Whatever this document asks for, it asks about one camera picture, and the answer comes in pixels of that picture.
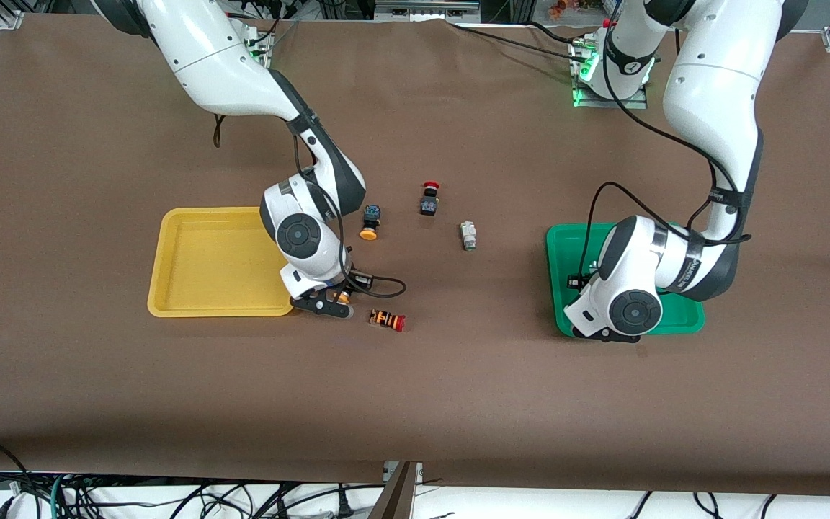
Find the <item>brown table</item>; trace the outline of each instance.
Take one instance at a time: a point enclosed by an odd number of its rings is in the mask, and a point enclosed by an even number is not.
[[[289,132],[231,118],[216,150],[213,117],[153,44],[96,17],[0,34],[0,441],[31,469],[373,480],[416,459],[448,484],[830,494],[817,35],[780,44],[759,94],[767,153],[735,285],[701,333],[635,347],[560,336],[544,233],[583,221],[609,179],[681,220],[708,191],[699,157],[619,111],[572,108],[560,58],[444,22],[303,23],[275,66],[383,208],[356,262],[409,283],[352,321],[149,315],[165,212],[257,204],[293,170]],[[643,114],[663,128],[668,69]],[[434,220],[416,210],[425,180],[442,186]],[[635,211],[602,200],[599,220]],[[372,306],[409,332],[365,325]]]

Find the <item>yellow tray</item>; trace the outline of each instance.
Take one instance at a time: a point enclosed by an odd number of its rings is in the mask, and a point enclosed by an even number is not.
[[[154,316],[280,316],[287,260],[258,207],[174,209],[162,218],[149,283]]]

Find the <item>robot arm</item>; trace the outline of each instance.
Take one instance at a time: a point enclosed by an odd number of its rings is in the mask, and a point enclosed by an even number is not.
[[[214,0],[92,0],[116,29],[152,38],[195,103],[219,115],[276,115],[312,151],[316,164],[268,187],[264,229],[287,259],[281,278],[294,299],[341,283],[350,264],[326,222],[353,213],[365,197],[360,171],[337,148],[300,93],[251,57],[241,24]]]
[[[642,216],[610,231],[599,269],[564,309],[577,334],[635,342],[659,324],[656,287],[704,301],[728,290],[735,277],[764,137],[754,119],[754,99],[790,7],[787,0],[626,0],[616,27],[597,33],[603,68],[589,78],[599,95],[626,99],[643,84],[660,40],[672,25],[688,38],[671,70],[664,109],[687,142],[715,159],[708,227],[702,233],[668,230]]]

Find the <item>teal cable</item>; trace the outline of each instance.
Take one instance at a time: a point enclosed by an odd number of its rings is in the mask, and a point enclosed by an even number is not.
[[[56,477],[53,481],[53,489],[50,490],[50,519],[58,519],[56,517],[56,492],[60,489],[60,482],[63,481],[65,474]]]

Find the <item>green tray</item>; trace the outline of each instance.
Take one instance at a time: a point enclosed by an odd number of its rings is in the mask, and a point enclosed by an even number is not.
[[[600,247],[604,245],[613,223],[593,223],[591,239],[585,254],[585,265],[596,262]],[[563,309],[569,305],[579,292],[566,286],[569,275],[579,274],[579,256],[585,246],[585,223],[563,223],[551,227],[546,234],[546,255],[550,263],[550,285],[553,286],[553,308],[556,325],[565,335],[574,337],[572,321],[569,321]],[[702,303],[669,293],[660,296],[662,316],[659,325],[650,335],[669,335],[672,333],[699,332],[706,321]]]

